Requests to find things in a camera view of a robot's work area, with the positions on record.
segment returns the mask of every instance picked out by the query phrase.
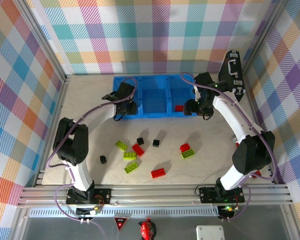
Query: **robotic arm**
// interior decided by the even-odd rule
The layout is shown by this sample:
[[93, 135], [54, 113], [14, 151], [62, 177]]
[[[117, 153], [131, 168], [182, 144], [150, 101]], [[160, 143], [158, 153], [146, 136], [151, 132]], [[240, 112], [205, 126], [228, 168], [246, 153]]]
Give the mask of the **robotic arm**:
[[[233, 191], [255, 173], [271, 163], [271, 157], [264, 143], [261, 141], [260, 134], [273, 150], [275, 137], [271, 131], [264, 132], [256, 125], [247, 113], [239, 105], [245, 90], [242, 79], [242, 71], [239, 53], [236, 51], [228, 52], [226, 59], [219, 74], [219, 82], [213, 82], [208, 72], [201, 73], [194, 78], [194, 82], [200, 86], [208, 86], [210, 89], [195, 86], [195, 99], [190, 99], [184, 104], [184, 115], [196, 113], [208, 120], [214, 114], [214, 109], [218, 110], [231, 129], [233, 130], [239, 146], [232, 155], [233, 165], [225, 175], [218, 178], [215, 185], [217, 199], [224, 200], [233, 196]], [[238, 67], [234, 73], [231, 65]], [[122, 82], [118, 91], [107, 94], [102, 99], [111, 102], [123, 100], [134, 90], [130, 84]], [[137, 105], [132, 98], [116, 104], [108, 104], [98, 111], [86, 117], [71, 133], [71, 136], [64, 142], [58, 150], [58, 157], [67, 164], [68, 171], [72, 177], [74, 194], [85, 203], [91, 202], [95, 196], [95, 183], [88, 172], [85, 158], [88, 154], [89, 134], [105, 120], [116, 115], [134, 115], [137, 112]], [[53, 143], [53, 150], [59, 145], [66, 136], [70, 128], [75, 124], [73, 119], [63, 118], [59, 122], [56, 137]]]
[[[232, 72], [231, 67], [236, 68], [236, 72]], [[240, 187], [248, 177], [251, 177], [251, 174], [272, 161], [258, 134], [265, 139], [272, 151], [275, 144], [274, 134], [271, 131], [264, 132], [239, 104], [245, 93], [242, 79], [239, 53], [230, 51], [219, 73], [219, 82], [213, 82], [208, 72], [196, 76], [195, 84], [208, 86], [210, 89], [194, 86], [195, 99], [188, 100], [183, 108], [184, 115], [196, 113], [198, 116], [203, 116], [204, 120], [209, 120], [213, 116], [214, 109], [218, 110], [238, 140], [239, 146], [232, 155], [233, 165], [216, 181], [215, 191], [219, 200], [232, 196], [232, 190]]]
[[[137, 104], [132, 100], [133, 96], [127, 100], [118, 102], [118, 100], [129, 97], [134, 88], [134, 86], [122, 82], [117, 91], [105, 95], [102, 100], [117, 103], [109, 103], [98, 109], [98, 111], [89, 114], [76, 126], [57, 151], [59, 159], [69, 166], [66, 169], [72, 178], [72, 191], [82, 202], [89, 203], [95, 196], [95, 183], [90, 177], [85, 161], [89, 151], [89, 134], [105, 120], [113, 118], [116, 115], [136, 114]], [[53, 150], [57, 148], [75, 122], [73, 119], [66, 117], [60, 120], [52, 145]]]

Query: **plaid wallpaper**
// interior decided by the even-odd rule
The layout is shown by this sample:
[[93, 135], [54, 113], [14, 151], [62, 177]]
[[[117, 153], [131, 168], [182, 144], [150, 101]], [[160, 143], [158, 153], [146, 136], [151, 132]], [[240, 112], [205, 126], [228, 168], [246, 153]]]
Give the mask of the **plaid wallpaper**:
[[0, 0], [0, 240], [32, 182], [61, 83], [13, 0]]
[[290, 0], [248, 74], [263, 127], [275, 135], [280, 177], [300, 219], [300, 0]]
[[276, 0], [27, 0], [69, 74], [218, 72]]

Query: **blue tray compartment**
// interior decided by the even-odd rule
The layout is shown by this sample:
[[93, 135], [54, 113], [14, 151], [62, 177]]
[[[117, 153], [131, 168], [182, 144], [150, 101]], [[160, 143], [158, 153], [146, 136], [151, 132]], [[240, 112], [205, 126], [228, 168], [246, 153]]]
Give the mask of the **blue tray compartment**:
[[[126, 76], [116, 76], [113, 78], [113, 87], [112, 90], [113, 91], [117, 91], [120, 84], [123, 82], [124, 79], [126, 79]], [[133, 97], [133, 101], [137, 104], [137, 110], [136, 110], [136, 115], [125, 115], [124, 118], [125, 119], [137, 119], [137, 118], [142, 118], [141, 115], [141, 104], [142, 104], [142, 99], [141, 99], [141, 78], [138, 76], [134, 77], [137, 82], [138, 82], [138, 87], [137, 90], [134, 93], [134, 97]], [[131, 84], [132, 86], [135, 85], [135, 81], [133, 81], [132, 79], [128, 79], [125, 81], [127, 84]]]
[[176, 112], [176, 105], [184, 105], [189, 99], [195, 99], [193, 86], [184, 82], [179, 74], [168, 75], [168, 84], [171, 97], [171, 116], [186, 117], [183, 112]]
[[142, 87], [142, 113], [145, 118], [168, 117], [169, 93], [166, 76], [143, 76]]
[[[113, 91], [118, 90], [126, 76], [113, 78]], [[133, 100], [137, 103], [137, 114], [126, 115], [124, 119], [186, 117], [175, 112], [176, 105], [184, 105], [194, 99], [193, 86], [185, 83], [179, 74], [134, 76], [138, 81]], [[135, 85], [129, 79], [128, 84]]]

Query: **aluminum frame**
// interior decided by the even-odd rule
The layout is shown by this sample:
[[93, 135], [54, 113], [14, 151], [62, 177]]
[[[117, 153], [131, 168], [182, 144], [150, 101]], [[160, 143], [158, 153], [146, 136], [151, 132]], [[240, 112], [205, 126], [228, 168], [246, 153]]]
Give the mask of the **aluminum frame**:
[[47, 138], [46, 138], [46, 141], [45, 141], [44, 146], [43, 146], [43, 152], [42, 152], [42, 155], [39, 159], [39, 164], [37, 165], [37, 167], [35, 169], [35, 174], [34, 174], [35, 177], [33, 178], [31, 186], [35, 186], [36, 184], [38, 184], [38, 180], [41, 177], [43, 178], [43, 175], [40, 175], [40, 173], [46, 167], [46, 162], [47, 162], [47, 159], [48, 159], [49, 154], [50, 154], [51, 149], [52, 149], [52, 144], [54, 142], [54, 137], [55, 137], [56, 132], [57, 132], [58, 122], [59, 122], [59, 119], [60, 119], [63, 104], [65, 102], [68, 87], [69, 87], [69, 82], [68, 81], [63, 82], [62, 85], [61, 85], [60, 96], [59, 96], [58, 102], [56, 104], [56, 108], [54, 110], [54, 113], [53, 113], [52, 123], [51, 123], [50, 128], [48, 129]]
[[274, 29], [279, 17], [281, 16], [282, 12], [284, 11], [287, 3], [289, 0], [277, 0], [275, 3], [272, 12], [270, 13], [269, 19], [266, 21], [263, 29], [261, 30], [262, 33], [257, 40], [253, 51], [251, 52], [248, 61], [244, 64], [242, 69], [243, 75], [246, 76], [253, 66], [258, 54], [260, 53], [261, 49], [263, 48], [264, 44], [266, 43], [268, 37], [270, 36], [272, 30]]
[[[60, 185], [25, 187], [18, 207], [55, 207], [54, 195]], [[113, 207], [190, 207], [190, 206], [227, 206], [226, 203], [200, 203], [195, 194], [197, 184], [117, 184], [97, 185], [96, 188], [112, 189], [109, 206]], [[289, 205], [292, 198], [285, 184], [252, 184], [251, 205]], [[66, 189], [57, 193], [59, 204], [66, 204]], [[90, 205], [70, 205], [70, 207], [90, 207]]]
[[64, 71], [63, 67], [61, 66], [55, 52], [53, 51], [52, 47], [50, 46], [44, 32], [42, 31], [40, 25], [38, 24], [33, 12], [31, 11], [28, 3], [26, 0], [14, 0], [15, 5], [19, 9], [21, 15], [23, 16], [24, 20], [30, 27], [31, 32], [33, 33], [35, 39], [38, 41], [39, 45], [42, 47], [46, 57], [52, 64], [56, 74], [60, 79], [64, 82], [66, 81], [67, 74]]

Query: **cable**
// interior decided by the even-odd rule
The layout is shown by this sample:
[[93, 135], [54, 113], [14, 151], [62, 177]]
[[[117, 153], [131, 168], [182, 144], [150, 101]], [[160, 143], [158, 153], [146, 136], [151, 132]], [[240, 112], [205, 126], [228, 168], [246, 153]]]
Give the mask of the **cable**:
[[[271, 157], [271, 160], [273, 162], [273, 174], [271, 177], [264, 177], [264, 176], [259, 176], [257, 174], [254, 174], [254, 173], [251, 173], [249, 174], [250, 176], [255, 176], [257, 178], [261, 178], [263, 180], [269, 180], [269, 181], [272, 181], [275, 179], [276, 175], [277, 175], [277, 171], [278, 171], [278, 165], [277, 165], [277, 162], [276, 162], [276, 158], [275, 158], [275, 155], [274, 153], [272, 152], [269, 144], [267, 143], [267, 141], [264, 139], [263, 136], [261, 136], [261, 134], [255, 129], [255, 127], [253, 126], [253, 124], [250, 122], [250, 120], [247, 118], [247, 116], [245, 115], [245, 113], [240, 109], [240, 107], [237, 105], [237, 102], [236, 101], [233, 101], [231, 99], [231, 97], [229, 97], [228, 95], [226, 95], [224, 92], [220, 91], [219, 89], [216, 89], [214, 87], [211, 87], [211, 86], [204, 86], [204, 85], [201, 85], [201, 84], [197, 84], [195, 82], [190, 82], [188, 81], [184, 75], [189, 75], [193, 80], [195, 79], [194, 76], [191, 74], [191, 73], [188, 73], [188, 72], [182, 72], [180, 74], [180, 77], [181, 79], [186, 82], [187, 84], [190, 84], [190, 85], [193, 85], [193, 86], [196, 86], [196, 87], [199, 87], [199, 88], [203, 88], [203, 89], [208, 89], [208, 90], [211, 90], [211, 91], [215, 91], [217, 92], [218, 94], [220, 94], [221, 96], [223, 96], [224, 98], [226, 98], [232, 106], [235, 107], [235, 109], [239, 112], [239, 114], [242, 116], [242, 118], [244, 119], [244, 121], [248, 124], [249, 128], [254, 131], [254, 133], [261, 139], [261, 141], [263, 142], [266, 150], [269, 152], [270, 154], [270, 157]], [[242, 181], [239, 182], [239, 184], [242, 184], [245, 180], [247, 180], [249, 178], [249, 176], [246, 176], [245, 178], [242, 179]]]
[[239, 200], [238, 200], [237, 195], [234, 195], [234, 198], [235, 198], [235, 201], [236, 201], [236, 205], [235, 205], [234, 209], [238, 209], [238, 206], [239, 206]]
[[[125, 82], [125, 81], [128, 80], [128, 79], [132, 79], [132, 80], [134, 81], [134, 89], [133, 89], [132, 93], [131, 93], [129, 96], [123, 98], [123, 99], [116, 100], [116, 101], [110, 101], [110, 102], [106, 102], [106, 103], [103, 103], [103, 104], [101, 104], [101, 105], [95, 106], [95, 107], [91, 108], [89, 111], [87, 111], [85, 114], [83, 114], [83, 116], [80, 117], [79, 120], [78, 120], [77, 122], [75, 122], [74, 125], [73, 125], [73, 126], [69, 129], [69, 131], [65, 134], [64, 138], [61, 140], [61, 142], [58, 144], [58, 146], [55, 148], [55, 150], [52, 152], [52, 154], [50, 155], [50, 157], [49, 157], [48, 160], [47, 160], [47, 163], [46, 163], [46, 166], [45, 166], [46, 168], [55, 168], [55, 167], [59, 167], [59, 166], [65, 166], [65, 167], [68, 168], [68, 172], [69, 172], [69, 174], [70, 174], [70, 176], [71, 176], [71, 179], [72, 179], [72, 184], [64, 184], [64, 185], [59, 186], [59, 187], [56, 189], [55, 194], [54, 194], [54, 202], [55, 202], [57, 208], [58, 208], [64, 215], [66, 215], [68, 218], [70, 218], [70, 219], [72, 219], [72, 220], [74, 220], [74, 221], [81, 222], [81, 220], [79, 220], [79, 219], [77, 219], [77, 218], [75, 218], [75, 217], [73, 217], [73, 216], [70, 216], [70, 215], [67, 214], [65, 211], [63, 211], [62, 208], [59, 206], [59, 204], [58, 204], [58, 202], [57, 202], [57, 193], [58, 193], [58, 191], [59, 191], [61, 188], [63, 188], [63, 187], [68, 187], [68, 188], [70, 188], [70, 187], [72, 187], [72, 186], [75, 185], [76, 179], [75, 179], [75, 177], [74, 177], [74, 174], [73, 174], [73, 172], [72, 172], [72, 170], [71, 170], [71, 168], [70, 168], [70, 166], [69, 166], [68, 164], [65, 164], [65, 163], [58, 163], [58, 164], [55, 164], [55, 165], [50, 165], [50, 162], [51, 162], [52, 158], [54, 157], [54, 155], [59, 151], [59, 149], [61, 148], [61, 146], [62, 146], [62, 145], [65, 143], [65, 141], [68, 139], [69, 135], [70, 135], [70, 134], [73, 132], [73, 130], [77, 127], [77, 125], [78, 125], [81, 121], [83, 121], [89, 114], [93, 113], [94, 111], [96, 111], [96, 110], [98, 110], [98, 109], [100, 109], [100, 108], [102, 108], [102, 107], [104, 107], [104, 106], [107, 106], [107, 105], [110, 105], [110, 104], [117, 104], [117, 103], [120, 103], [120, 102], [129, 100], [129, 99], [131, 99], [131, 98], [135, 95], [135, 92], [136, 92], [137, 87], [138, 87], [138, 81], [137, 81], [134, 77], [131, 77], [131, 76], [130, 76], [130, 77], [125, 78], [125, 79], [123, 80], [123, 82]], [[103, 231], [103, 229], [100, 227], [99, 224], [97, 224], [96, 222], [93, 222], [93, 221], [89, 221], [89, 222], [88, 222], [88, 221], [86, 221], [86, 220], [84, 220], [83, 222], [92, 223], [92, 224], [96, 225], [96, 226], [101, 230], [101, 232], [102, 232], [102, 234], [103, 234], [103, 236], [104, 236], [104, 239], [106, 239], [106, 234], [105, 234], [105, 232]]]
[[255, 236], [252, 236], [251, 234], [247, 233], [245, 230], [237, 226], [233, 221], [228, 221], [229, 224], [231, 224], [233, 227], [235, 227], [237, 230], [239, 230], [242, 234], [246, 235], [249, 240], [260, 240], [259, 238], [256, 238]]
[[103, 196], [101, 196], [101, 195], [96, 195], [94, 198], [98, 198], [100, 207], [103, 207], [103, 206], [105, 205], [105, 199], [103, 198]]
[[115, 122], [118, 122], [118, 121], [120, 121], [120, 120], [124, 117], [124, 115], [121, 114], [121, 116], [120, 116], [118, 119], [116, 119], [116, 117], [117, 117], [117, 114], [114, 115], [113, 120], [114, 120]]
[[212, 118], [212, 115], [208, 116], [208, 118], [206, 118], [205, 115], [203, 115], [203, 120], [208, 121], [208, 120], [210, 120], [211, 118]]
[[230, 219], [231, 220], [235, 220], [238, 217], [240, 217], [244, 213], [244, 211], [247, 209], [247, 207], [248, 207], [248, 205], [250, 203], [250, 199], [251, 199], [251, 189], [250, 189], [250, 187], [248, 185], [242, 185], [241, 187], [247, 187], [248, 191], [249, 191], [249, 197], [248, 197], [248, 200], [246, 201], [246, 204], [244, 205], [243, 209], [237, 215], [233, 216], [232, 218], [226, 218], [226, 217], [224, 217], [224, 216], [222, 216], [222, 215], [219, 214], [219, 216], [221, 218], [228, 219], [228, 221], [230, 221]]
[[197, 193], [198, 187], [204, 187], [204, 188], [206, 188], [206, 189], [208, 190], [208, 192], [215, 192], [214, 190], [210, 190], [210, 189], [207, 188], [206, 186], [198, 185], [198, 186], [196, 186], [195, 189], [194, 189], [194, 193], [195, 193], [198, 197], [200, 197], [200, 194]]
[[123, 101], [126, 101], [126, 100], [129, 100], [131, 97], [133, 97], [135, 95], [135, 92], [137, 90], [137, 87], [138, 87], [138, 81], [132, 77], [132, 76], [129, 76], [127, 78], [125, 78], [123, 80], [123, 82], [125, 82], [126, 80], [128, 79], [132, 79], [134, 81], [134, 89], [132, 91], [132, 93], [123, 98], [123, 99], [120, 99], [120, 100], [116, 100], [116, 101], [110, 101], [110, 102], [106, 102], [106, 103], [103, 103], [101, 105], [98, 105], [98, 106], [95, 106], [94, 108], [91, 108], [89, 111], [87, 111], [85, 114], [83, 114], [82, 117], [79, 118], [79, 120], [77, 122], [74, 123], [74, 125], [69, 129], [69, 131], [66, 133], [66, 135], [64, 136], [64, 138], [61, 140], [61, 142], [58, 144], [58, 146], [55, 148], [55, 150], [52, 152], [52, 154], [50, 155], [50, 157], [48, 158], [47, 160], [47, 163], [46, 163], [46, 167], [47, 168], [55, 168], [55, 167], [59, 167], [59, 166], [69, 166], [68, 164], [64, 164], [64, 163], [59, 163], [59, 164], [56, 164], [56, 165], [50, 165], [50, 162], [52, 160], [52, 158], [54, 157], [54, 155], [59, 151], [59, 149], [61, 148], [61, 146], [65, 143], [65, 141], [68, 139], [69, 135], [73, 132], [73, 130], [77, 127], [77, 125], [83, 121], [89, 114], [93, 113], [94, 111], [96, 111], [97, 109], [100, 109], [104, 106], [107, 106], [107, 105], [110, 105], [110, 104], [117, 104], [117, 103], [121, 103]]

